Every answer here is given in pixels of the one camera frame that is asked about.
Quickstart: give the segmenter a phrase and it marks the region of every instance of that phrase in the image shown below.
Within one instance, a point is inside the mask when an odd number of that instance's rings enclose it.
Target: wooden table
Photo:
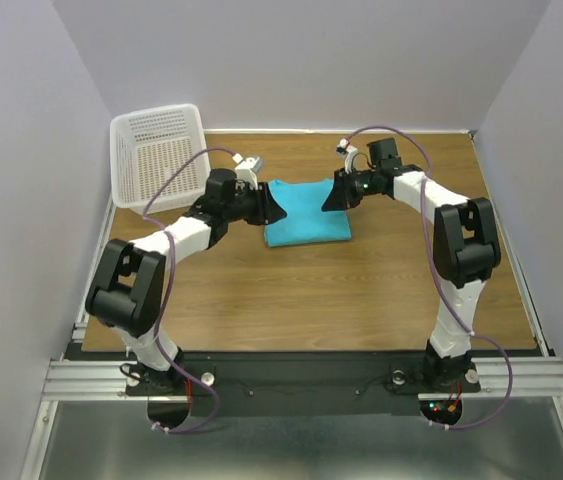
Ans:
[[[354,144],[384,136],[363,135]],[[467,135],[418,135],[435,165],[433,178],[468,197],[487,196]],[[342,160],[340,135],[210,135],[208,145],[260,155],[259,179],[310,182],[331,178]],[[418,152],[397,139],[404,164],[423,166]],[[211,155],[213,167],[232,159]],[[181,211],[155,216],[175,221]],[[177,266],[163,325],[185,350],[396,350],[425,347],[439,299],[428,271],[421,221],[386,196],[348,211],[349,242],[268,248],[262,227],[243,222],[212,249]],[[154,227],[130,210],[117,210],[110,238],[143,237]],[[505,252],[477,309],[475,329],[506,348],[535,346]],[[490,348],[475,342],[477,348]],[[92,319],[88,351],[122,351],[111,330]]]

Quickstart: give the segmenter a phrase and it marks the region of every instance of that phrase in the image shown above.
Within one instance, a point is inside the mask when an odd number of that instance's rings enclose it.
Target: white mesh basket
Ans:
[[[191,104],[120,115],[110,124],[112,201],[141,213],[157,190],[195,152],[205,147],[201,117]],[[154,202],[151,212],[186,207],[203,193],[210,174],[207,155],[189,165]]]

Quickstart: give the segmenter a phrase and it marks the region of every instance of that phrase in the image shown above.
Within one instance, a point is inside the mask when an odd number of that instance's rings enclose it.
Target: screw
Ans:
[[[125,384],[130,388],[136,387],[139,383],[141,382],[139,382],[139,380],[137,380],[134,377],[133,378],[128,377],[125,379]]]
[[[475,384],[479,381],[479,374],[475,369],[471,368],[470,370],[465,372],[465,379],[468,381],[468,383]]]
[[[401,370],[395,370],[392,372],[392,383],[397,387],[400,387],[405,383],[405,374]]]
[[[214,375],[212,375],[210,372],[205,372],[203,375],[201,375],[201,381],[208,387],[211,387],[214,384]]]

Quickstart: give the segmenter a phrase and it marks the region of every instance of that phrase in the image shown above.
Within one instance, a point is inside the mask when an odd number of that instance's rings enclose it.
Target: white wall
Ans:
[[[209,128],[476,128],[547,0],[54,0],[114,115]]]
[[[553,0],[476,140],[548,342],[563,354],[563,0]]]
[[[0,479],[18,478],[83,292],[109,120],[51,3],[0,1]]]

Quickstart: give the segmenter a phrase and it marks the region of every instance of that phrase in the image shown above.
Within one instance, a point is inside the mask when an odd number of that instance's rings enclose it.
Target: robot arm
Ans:
[[[358,150],[346,140],[337,147],[344,168],[334,173],[323,211],[346,210],[366,195],[384,194],[421,212],[425,173],[402,165],[394,139],[368,144],[370,169],[356,170]],[[501,261],[494,211],[485,198],[468,199],[427,179],[425,214],[434,225],[433,262],[441,289],[463,322],[472,329],[479,294]],[[464,238],[463,229],[472,234]],[[432,383],[447,381],[470,368],[470,335],[456,322],[443,301],[426,348],[424,371]]]
[[[175,263],[214,246],[226,234],[230,222],[267,225],[285,218],[286,212],[272,198],[267,183],[256,178],[261,164],[258,157],[246,158],[239,159],[235,170],[210,171],[204,194],[166,227],[174,238]],[[111,240],[86,297],[87,312],[114,329],[139,362],[157,372],[171,369],[155,345],[154,330],[172,254],[163,232],[132,242]],[[134,282],[129,285],[132,275]],[[159,339],[170,358],[179,363],[182,351],[165,330],[159,331]]]

